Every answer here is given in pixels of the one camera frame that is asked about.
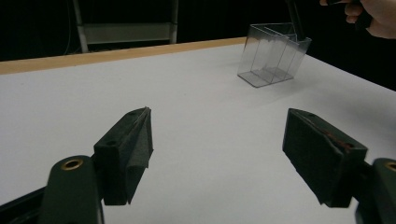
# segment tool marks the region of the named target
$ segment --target wooden table edge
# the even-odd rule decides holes
[[[229,45],[237,45],[244,44],[245,41],[245,37],[237,37],[230,39],[208,40],[175,45],[144,47],[137,49],[109,50],[86,54],[7,61],[0,62],[0,75],[39,71],[89,63],[111,62],[116,60],[148,57],[167,53],[177,53],[195,49],[208,49]]]

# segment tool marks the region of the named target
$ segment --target transparent container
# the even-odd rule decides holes
[[[294,78],[311,43],[297,40],[293,25],[250,25],[238,76],[259,88]]]

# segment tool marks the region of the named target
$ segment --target brass screw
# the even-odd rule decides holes
[[[73,159],[62,164],[61,168],[65,171],[76,170],[78,167],[82,165],[82,163],[83,160],[81,159]]]
[[[385,164],[385,166],[387,166],[388,169],[390,169],[391,171],[396,172],[396,162],[388,162],[387,164]]]

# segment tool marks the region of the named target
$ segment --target finger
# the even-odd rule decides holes
[[[386,39],[394,39],[396,38],[396,30],[389,28],[388,26],[384,26],[376,20],[373,20],[370,27],[367,28],[367,31],[370,35],[382,37]]]
[[[352,0],[319,0],[321,6],[331,6],[338,3],[350,3]]]
[[[347,16],[346,17],[346,22],[347,23],[355,23],[358,20],[357,16]]]
[[[363,12],[362,6],[352,4],[352,3],[346,4],[345,13],[348,16],[359,16],[362,12]]]

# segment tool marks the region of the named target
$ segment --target dark wall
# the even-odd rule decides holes
[[[78,47],[71,1],[0,0],[0,61],[63,55]]]
[[[346,23],[345,5],[322,7],[296,0],[315,58],[378,85],[396,90],[396,40],[356,32]],[[252,23],[290,21],[284,1],[181,0],[179,42],[245,36]]]
[[[85,22],[141,22],[167,20],[169,2],[84,0],[80,6]],[[396,90],[396,40],[356,32],[345,22],[344,5],[321,7],[318,0],[296,2],[305,32],[313,39],[309,55]],[[0,0],[0,60],[76,51],[74,18],[71,0]],[[177,42],[246,36],[252,23],[285,21],[290,18],[284,1],[179,0]]]

